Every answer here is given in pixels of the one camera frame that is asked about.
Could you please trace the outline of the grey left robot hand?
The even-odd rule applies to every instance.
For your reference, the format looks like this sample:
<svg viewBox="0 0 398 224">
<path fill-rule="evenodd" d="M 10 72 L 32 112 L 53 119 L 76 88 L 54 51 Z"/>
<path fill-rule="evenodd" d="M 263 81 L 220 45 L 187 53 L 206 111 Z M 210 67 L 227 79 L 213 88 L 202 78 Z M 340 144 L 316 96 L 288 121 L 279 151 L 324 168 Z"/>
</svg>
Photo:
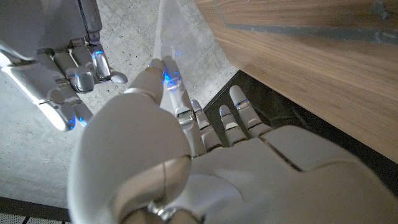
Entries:
<svg viewBox="0 0 398 224">
<path fill-rule="evenodd" d="M 396 223 L 397 197 L 356 156 L 296 126 L 265 125 L 243 92 L 220 116 L 223 146 L 199 105 L 179 122 L 160 106 L 179 81 L 154 59 L 89 121 L 68 180 L 73 223 Z"/>
</svg>

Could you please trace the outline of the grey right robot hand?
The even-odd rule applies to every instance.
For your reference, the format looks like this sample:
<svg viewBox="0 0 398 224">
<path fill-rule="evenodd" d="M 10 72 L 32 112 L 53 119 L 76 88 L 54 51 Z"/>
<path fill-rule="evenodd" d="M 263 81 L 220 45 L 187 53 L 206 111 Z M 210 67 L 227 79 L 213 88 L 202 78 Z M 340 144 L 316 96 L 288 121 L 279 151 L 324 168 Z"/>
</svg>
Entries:
<svg viewBox="0 0 398 224">
<path fill-rule="evenodd" d="M 61 131 L 93 113 L 79 97 L 127 77 L 108 62 L 95 0 L 1 1 L 1 71 Z"/>
</svg>

